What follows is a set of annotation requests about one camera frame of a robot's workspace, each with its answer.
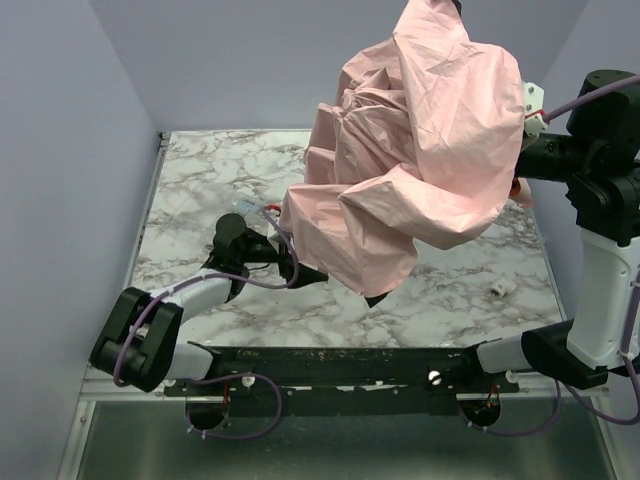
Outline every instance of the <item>white marble table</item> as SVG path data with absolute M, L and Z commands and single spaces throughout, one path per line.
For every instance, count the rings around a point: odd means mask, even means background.
M 133 284 L 170 285 L 206 259 L 233 190 L 278 202 L 302 179 L 308 131 L 178 132 L 171 139 Z M 411 277 L 376 307 L 335 280 L 295 291 L 247 286 L 187 322 L 181 340 L 213 345 L 467 346 L 560 321 L 529 212 L 509 204 L 479 239 L 450 251 L 419 244 Z M 504 298 L 499 277 L 518 285 Z M 282 282 L 273 270 L 254 278 Z

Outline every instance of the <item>pink cloth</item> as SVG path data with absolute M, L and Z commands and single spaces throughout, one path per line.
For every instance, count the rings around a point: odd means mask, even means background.
M 373 297 L 409 275 L 414 238 L 449 249 L 480 235 L 511 190 L 523 101 L 516 60 L 471 42 L 450 0 L 409 0 L 318 108 L 281 217 L 301 261 Z

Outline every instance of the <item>purple cable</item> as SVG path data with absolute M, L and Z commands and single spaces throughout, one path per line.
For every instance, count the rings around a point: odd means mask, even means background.
M 629 353 L 629 349 L 631 348 L 631 341 L 633 340 L 633 328 L 636 323 L 636 315 L 638 314 L 638 306 L 640 306 L 640 288 L 638 288 L 638 282 L 640 282 L 640 272 L 636 277 L 635 284 L 636 286 L 633 288 L 633 292 L 631 293 L 631 301 L 629 302 L 629 310 L 627 311 L 627 319 L 624 324 L 624 331 L 622 333 L 622 341 L 620 342 L 620 354 L 622 355 L 622 360 L 624 362 L 624 366 L 627 369 L 627 373 L 629 374 L 629 378 L 631 379 L 631 385 L 633 386 L 633 391 L 636 394 L 636 402 L 638 404 L 638 412 L 633 418 L 616 418 L 611 415 L 607 415 L 606 413 L 602 413 L 595 409 L 593 405 L 591 405 L 587 400 L 582 398 L 580 394 L 570 385 L 565 385 L 565 388 L 569 390 L 569 393 L 574 396 L 574 398 L 580 403 L 583 407 L 589 410 L 594 415 L 606 420 L 607 422 L 615 423 L 616 425 L 635 425 L 640 423 L 640 379 L 638 379 L 638 374 L 633 368 L 633 363 L 629 358 L 626 357 Z
M 640 75 L 634 75 L 632 77 L 623 78 L 622 80 L 618 80 L 617 82 L 610 83 L 609 85 L 605 85 L 604 87 L 598 88 L 593 92 L 589 92 L 585 95 L 582 95 L 575 100 L 570 101 L 569 103 L 556 108 L 552 112 L 549 112 L 542 116 L 542 120 L 545 123 L 551 122 L 551 120 L 555 120 L 560 115 L 564 115 L 571 110 L 575 110 L 578 107 L 581 107 L 585 103 L 589 103 L 597 98 L 600 98 L 608 93 L 614 92 L 624 87 L 628 87 L 630 85 L 640 84 Z
M 188 280 L 185 280 L 182 283 L 175 285 L 172 289 L 162 292 L 160 295 L 158 295 L 153 300 L 151 300 L 151 302 L 149 302 L 149 305 L 147 305 L 145 309 L 142 311 L 142 313 L 138 316 L 135 323 L 131 327 L 131 330 L 129 331 L 129 335 L 127 335 L 127 338 L 122 344 L 122 348 L 120 349 L 120 354 L 118 355 L 118 358 L 116 359 L 115 367 L 113 368 L 113 383 L 115 383 L 116 386 L 124 387 L 127 385 L 127 383 L 120 378 L 120 374 L 122 372 L 122 365 L 124 364 L 127 351 L 129 350 L 129 348 L 131 348 L 131 344 L 133 343 L 133 339 L 135 338 L 136 333 L 138 332 L 140 327 L 144 325 L 144 322 L 147 319 L 147 316 L 149 316 L 149 313 L 155 308 L 155 306 L 158 305 L 158 303 L 160 303 L 164 298 L 168 297 L 169 295 L 172 295 L 175 292 L 178 292 L 190 285 L 193 285 L 194 283 L 198 283 L 204 280 L 209 280 L 212 278 L 228 278 L 229 280 L 236 280 L 239 282 L 248 283 L 250 285 L 255 285 L 256 287 L 268 288 L 270 290 L 282 290 L 285 288 L 289 288 L 291 285 L 295 284 L 295 282 L 298 280 L 298 275 L 300 273 L 300 264 L 298 262 L 298 255 L 296 254 L 296 251 L 293 249 L 293 246 L 289 241 L 288 235 L 280 228 L 278 223 L 271 217 L 271 215 L 269 215 L 267 210 L 262 208 L 260 209 L 260 211 L 262 215 L 267 219 L 267 221 L 273 226 L 273 228 L 278 233 L 278 235 L 280 235 L 285 246 L 291 253 L 291 257 L 293 259 L 293 276 L 291 277 L 291 280 L 289 280 L 287 283 L 284 283 L 282 285 L 271 285 L 269 283 L 258 282 L 256 280 L 241 277 L 240 275 L 233 275 L 231 273 L 222 273 L 222 272 L 210 273 L 202 277 L 190 278 Z
M 491 430 L 489 428 L 481 427 L 480 425 L 475 425 L 474 423 L 472 423 L 471 420 L 469 420 L 467 416 L 464 414 L 464 412 L 462 411 L 462 408 L 460 408 L 460 416 L 465 421 L 467 426 L 475 430 L 478 430 L 480 432 L 488 433 L 489 435 L 497 435 L 499 437 L 526 437 L 528 435 L 535 435 L 536 433 L 540 433 L 543 430 L 546 430 L 547 428 L 551 427 L 560 419 L 560 413 L 562 412 L 562 392 L 560 391 L 560 384 L 558 383 L 557 380 L 555 380 L 555 383 L 556 383 L 557 397 L 556 397 L 556 408 L 553 411 L 553 414 L 542 425 L 532 428 L 531 430 L 525 430 L 523 432 L 504 432 L 502 430 Z
M 266 428 L 255 433 L 248 433 L 244 435 L 226 435 L 224 433 L 211 432 L 209 430 L 198 430 L 191 423 L 191 418 L 189 417 L 189 413 L 187 412 L 186 420 L 189 424 L 189 429 L 211 438 L 222 438 L 224 440 L 255 440 L 256 438 L 265 436 L 267 433 L 276 428 L 278 426 L 278 423 L 280 423 L 280 419 L 282 418 L 282 395 L 280 394 L 280 389 L 278 388 L 278 386 L 269 377 L 265 377 L 264 375 L 260 375 L 259 373 L 236 373 L 233 375 L 225 375 L 224 377 L 213 378 L 210 380 L 196 380 L 190 383 L 193 383 L 194 385 L 211 385 L 213 383 L 226 382 L 228 380 L 235 380 L 242 377 L 255 377 L 259 380 L 262 380 L 268 383 L 276 394 L 276 399 L 278 401 L 276 414 L 274 415 L 271 423 Z

